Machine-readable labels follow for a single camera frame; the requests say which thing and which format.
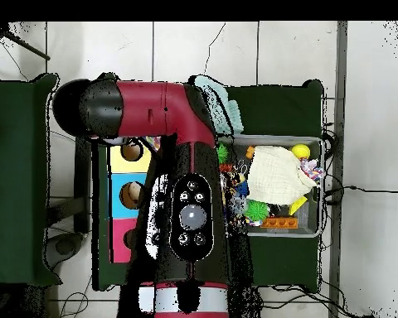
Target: green spiky ball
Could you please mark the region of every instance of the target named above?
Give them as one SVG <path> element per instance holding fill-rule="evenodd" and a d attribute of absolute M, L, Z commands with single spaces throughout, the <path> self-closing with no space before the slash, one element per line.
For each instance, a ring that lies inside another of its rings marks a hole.
<path fill-rule="evenodd" d="M 253 221 L 264 220 L 269 215 L 269 209 L 265 202 L 251 200 L 248 203 L 248 210 L 245 212 L 245 216 L 249 217 Z"/>
<path fill-rule="evenodd" d="M 229 152 L 223 144 L 220 144 L 218 146 L 218 148 L 216 149 L 216 153 L 218 154 L 218 162 L 219 163 L 225 163 L 227 161 Z"/>

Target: white towel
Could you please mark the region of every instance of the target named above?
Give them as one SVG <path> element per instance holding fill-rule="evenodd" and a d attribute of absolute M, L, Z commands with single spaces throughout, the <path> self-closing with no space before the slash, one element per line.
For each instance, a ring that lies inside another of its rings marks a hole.
<path fill-rule="evenodd" d="M 291 205 L 317 183 L 300 168 L 299 159 L 283 147 L 257 146 L 250 165 L 247 199 Z"/>

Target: green table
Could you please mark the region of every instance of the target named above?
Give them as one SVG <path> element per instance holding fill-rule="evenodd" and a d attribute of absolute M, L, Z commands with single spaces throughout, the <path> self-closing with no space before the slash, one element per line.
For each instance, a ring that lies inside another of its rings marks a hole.
<path fill-rule="evenodd" d="M 260 85 L 227 88 L 239 104 L 244 134 L 321 137 L 323 86 L 310 80 L 303 87 Z M 99 184 L 99 289 L 123 285 L 127 265 L 109 262 L 107 237 L 106 148 L 97 150 Z M 319 238 L 251 237 L 254 284 L 297 284 L 318 289 Z"/>
<path fill-rule="evenodd" d="M 0 283 L 59 283 L 43 261 L 46 102 L 56 81 L 0 81 Z"/>

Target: colorful toy blocks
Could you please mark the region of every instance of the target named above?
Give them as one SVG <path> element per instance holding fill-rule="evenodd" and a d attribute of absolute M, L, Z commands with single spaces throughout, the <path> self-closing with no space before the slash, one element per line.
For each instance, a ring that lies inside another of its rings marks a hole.
<path fill-rule="evenodd" d="M 269 217 L 264 219 L 260 228 L 298 229 L 298 219 L 295 219 L 294 217 Z"/>

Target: blue toy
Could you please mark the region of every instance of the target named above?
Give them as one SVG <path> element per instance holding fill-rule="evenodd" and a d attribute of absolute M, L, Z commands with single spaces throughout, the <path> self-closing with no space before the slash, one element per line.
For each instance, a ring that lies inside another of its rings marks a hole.
<path fill-rule="evenodd" d="M 235 190 L 239 193 L 240 196 L 247 196 L 249 194 L 248 183 L 246 181 L 240 183 L 235 187 Z"/>

